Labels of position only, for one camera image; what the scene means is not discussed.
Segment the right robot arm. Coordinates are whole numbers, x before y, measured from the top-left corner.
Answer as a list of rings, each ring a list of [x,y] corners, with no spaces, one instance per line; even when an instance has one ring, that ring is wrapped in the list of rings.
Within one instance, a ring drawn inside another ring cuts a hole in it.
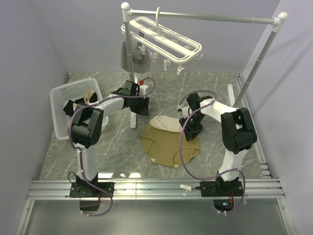
[[[234,108],[216,101],[216,94],[200,97],[198,92],[192,92],[183,98],[188,107],[178,104],[178,111],[183,114],[179,119],[182,126],[179,144],[183,140],[194,140],[202,131],[201,121],[209,116],[221,124],[222,141],[225,155],[221,168],[213,177],[212,192],[219,196],[228,196],[237,189],[243,190],[244,184],[239,181],[242,175],[241,165],[247,152],[257,141],[256,130],[247,108]]]

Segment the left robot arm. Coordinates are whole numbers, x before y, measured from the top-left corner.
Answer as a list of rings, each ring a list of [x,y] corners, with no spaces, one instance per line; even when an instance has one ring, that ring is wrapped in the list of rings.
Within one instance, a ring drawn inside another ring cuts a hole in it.
[[[88,197],[104,192],[98,185],[98,172],[95,165],[93,146],[99,141],[102,132],[103,118],[112,113],[129,108],[132,113],[148,116],[150,94],[144,78],[138,83],[127,80],[123,87],[114,91],[108,97],[91,104],[79,103],[76,105],[68,127],[69,140],[77,152],[79,171],[75,176],[73,188]]]

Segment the olive and cream underwear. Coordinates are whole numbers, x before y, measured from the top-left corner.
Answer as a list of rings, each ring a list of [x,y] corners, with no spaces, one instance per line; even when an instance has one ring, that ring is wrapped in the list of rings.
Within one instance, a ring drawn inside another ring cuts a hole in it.
[[[189,163],[200,154],[200,139],[192,141],[182,138],[179,145],[182,126],[179,119],[168,116],[155,116],[140,133],[140,143],[147,157],[157,165],[173,169],[182,166],[179,151],[182,151],[184,163]]]

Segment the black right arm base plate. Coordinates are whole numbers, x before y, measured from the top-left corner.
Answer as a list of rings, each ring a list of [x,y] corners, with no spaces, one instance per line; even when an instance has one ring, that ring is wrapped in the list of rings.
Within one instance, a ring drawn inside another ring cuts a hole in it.
[[[198,190],[201,191],[202,197],[229,197],[242,196],[243,186],[241,182],[236,182],[231,186],[218,186],[215,181],[202,181]]]

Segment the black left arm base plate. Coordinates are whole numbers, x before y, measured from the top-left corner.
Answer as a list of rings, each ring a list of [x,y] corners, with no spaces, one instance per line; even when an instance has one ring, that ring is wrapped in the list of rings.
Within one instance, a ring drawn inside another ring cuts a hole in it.
[[[96,187],[100,188],[96,189],[89,184],[80,185],[76,182],[72,183],[70,188],[69,197],[70,198],[88,198],[88,197],[105,197],[108,198],[113,196],[114,192],[114,182],[98,182]]]

